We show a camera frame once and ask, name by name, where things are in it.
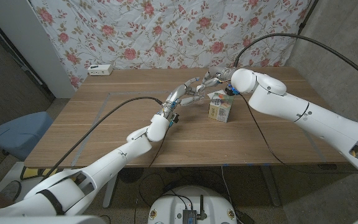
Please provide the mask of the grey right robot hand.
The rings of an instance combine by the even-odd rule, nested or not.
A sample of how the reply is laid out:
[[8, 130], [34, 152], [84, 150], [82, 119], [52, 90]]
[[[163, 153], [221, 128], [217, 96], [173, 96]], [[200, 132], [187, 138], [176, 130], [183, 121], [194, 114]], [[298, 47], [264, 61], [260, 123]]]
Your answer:
[[209, 87], [228, 82], [236, 70], [236, 68], [228, 67], [210, 67], [205, 73], [201, 85], [196, 87], [196, 92], [201, 93]]

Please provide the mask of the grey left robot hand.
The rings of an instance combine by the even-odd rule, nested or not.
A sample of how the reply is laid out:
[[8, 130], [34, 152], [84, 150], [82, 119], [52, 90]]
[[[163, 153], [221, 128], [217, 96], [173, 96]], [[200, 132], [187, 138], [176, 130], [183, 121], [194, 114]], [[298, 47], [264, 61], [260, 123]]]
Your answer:
[[169, 94], [165, 102], [162, 104], [162, 108], [157, 114], [168, 119], [171, 117], [178, 105], [188, 106], [196, 101], [202, 100], [204, 98], [204, 94], [197, 92], [196, 88], [190, 86], [192, 83], [198, 81], [199, 79], [199, 77], [191, 78], [184, 84], [176, 87]]

